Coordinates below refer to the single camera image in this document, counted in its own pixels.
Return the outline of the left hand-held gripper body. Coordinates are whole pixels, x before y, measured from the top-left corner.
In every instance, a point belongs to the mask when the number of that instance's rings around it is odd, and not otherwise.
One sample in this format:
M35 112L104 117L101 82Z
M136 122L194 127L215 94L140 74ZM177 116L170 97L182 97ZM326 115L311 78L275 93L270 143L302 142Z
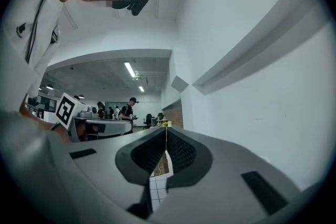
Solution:
M60 99L56 117L67 130L71 142L80 141L76 131L76 122L85 122L87 119L98 119L95 107L89 106L67 93L63 93Z

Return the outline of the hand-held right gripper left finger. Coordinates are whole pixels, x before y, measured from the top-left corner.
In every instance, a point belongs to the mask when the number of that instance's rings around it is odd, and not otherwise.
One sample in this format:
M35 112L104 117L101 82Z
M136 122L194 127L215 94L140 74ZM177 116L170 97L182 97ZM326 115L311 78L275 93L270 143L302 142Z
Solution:
M147 191L145 200L153 210L157 210L164 202L167 177L148 179L148 187L135 185L123 177L115 164L115 156L119 148L158 131L158 127L139 131L133 134L108 138L104 140L87 141L67 144L68 152L94 149L94 154L75 159L80 170L98 187L103 194L122 209L128 209L141 201L144 190Z

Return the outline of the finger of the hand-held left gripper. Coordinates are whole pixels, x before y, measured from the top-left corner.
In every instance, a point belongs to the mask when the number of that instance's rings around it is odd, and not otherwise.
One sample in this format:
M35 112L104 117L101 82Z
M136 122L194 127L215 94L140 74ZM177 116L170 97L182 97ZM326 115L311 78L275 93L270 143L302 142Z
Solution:
M88 134L97 136L122 135L132 130L132 123L123 120L86 120Z

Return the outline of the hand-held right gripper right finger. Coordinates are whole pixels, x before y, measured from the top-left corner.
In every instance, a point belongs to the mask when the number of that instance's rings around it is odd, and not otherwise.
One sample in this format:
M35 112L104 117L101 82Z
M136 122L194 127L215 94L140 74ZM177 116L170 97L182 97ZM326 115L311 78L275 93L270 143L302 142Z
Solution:
M213 156L207 174L194 186L172 188L152 214L155 224L253 224L267 217L242 174L257 171L286 201L300 194L282 171L247 148L211 136L172 128L205 145Z

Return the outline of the person's left forearm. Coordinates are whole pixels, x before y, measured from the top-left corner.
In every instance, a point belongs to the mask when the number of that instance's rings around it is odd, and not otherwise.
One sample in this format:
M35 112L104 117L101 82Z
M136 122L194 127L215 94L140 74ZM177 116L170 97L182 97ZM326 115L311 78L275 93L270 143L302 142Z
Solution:
M23 101L19 109L19 112L22 116L29 118L30 120L33 120L34 122L38 123L39 126L45 131L54 131L58 133L58 135L60 136L64 144L71 143L69 136L68 136L67 129L64 128L60 123L52 124L52 123L48 123L46 121L39 119L38 117L30 113L25 107L25 105L26 105L25 101Z

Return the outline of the person's left hand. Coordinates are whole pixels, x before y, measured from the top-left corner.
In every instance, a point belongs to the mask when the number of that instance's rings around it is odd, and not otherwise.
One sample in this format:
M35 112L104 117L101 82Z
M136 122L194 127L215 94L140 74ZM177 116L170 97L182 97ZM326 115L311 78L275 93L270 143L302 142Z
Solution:
M79 141L84 142L87 141L87 132L86 132L86 123L85 122L79 122L76 125L76 132L77 132L77 137Z

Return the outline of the person's white shirt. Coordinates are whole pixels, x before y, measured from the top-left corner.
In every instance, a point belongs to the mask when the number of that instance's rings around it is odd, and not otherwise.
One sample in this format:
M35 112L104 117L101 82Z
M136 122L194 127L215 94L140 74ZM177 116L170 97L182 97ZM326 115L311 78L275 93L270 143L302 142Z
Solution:
M0 115L38 94L59 45L60 0L10 0L0 18Z

